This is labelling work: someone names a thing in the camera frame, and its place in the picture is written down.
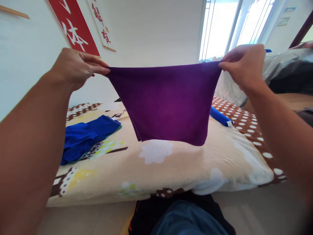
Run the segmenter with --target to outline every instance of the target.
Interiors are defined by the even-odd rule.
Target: purple cloth
[[[174,140],[202,146],[221,73],[218,63],[110,67],[108,78],[129,114],[138,141]]]

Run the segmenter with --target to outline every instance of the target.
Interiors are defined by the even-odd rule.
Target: folded blue cloth
[[[213,107],[211,107],[210,115],[223,126],[232,126],[232,120],[221,114]]]
[[[88,123],[66,127],[64,151],[60,165],[78,161],[97,142],[106,139],[121,128],[121,124],[102,115]]]

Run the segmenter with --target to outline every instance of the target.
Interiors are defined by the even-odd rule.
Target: hand
[[[263,83],[262,70],[266,51],[263,44],[240,45],[228,52],[218,66],[230,73],[243,91]]]
[[[94,73],[106,76],[110,70],[108,65],[99,58],[76,51],[63,48],[51,70],[47,73],[49,79],[69,83],[72,91],[80,89]]]

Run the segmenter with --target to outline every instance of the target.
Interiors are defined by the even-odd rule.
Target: floral blanket
[[[212,105],[234,124],[224,127],[210,117],[200,147],[166,140],[138,142],[119,100],[110,106],[85,103],[70,108],[67,126],[107,115],[123,127],[79,162],[60,166],[47,206],[166,198],[187,190],[205,195],[286,180],[265,146],[256,117],[219,97]]]

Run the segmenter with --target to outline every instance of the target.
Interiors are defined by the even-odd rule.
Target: wall
[[[265,48],[271,49],[273,52],[282,52],[289,48],[290,44],[296,37],[302,25],[312,12],[313,1],[287,0],[284,7],[282,8],[282,12],[278,19],[280,19],[286,7],[296,7],[296,9],[291,15],[289,22],[286,26],[281,27],[275,26],[272,29],[269,38],[265,43]]]
[[[45,0],[2,0],[30,20],[0,12],[0,120],[48,71],[63,47],[70,47]],[[202,0],[103,0],[117,53],[102,46],[86,0],[77,0],[104,61],[116,67],[192,64],[197,61]],[[107,78],[90,78],[73,93],[70,106],[111,103],[118,96]]]
[[[309,29],[309,31],[306,33],[304,38],[302,39],[302,42],[312,41],[313,40],[313,26]]]

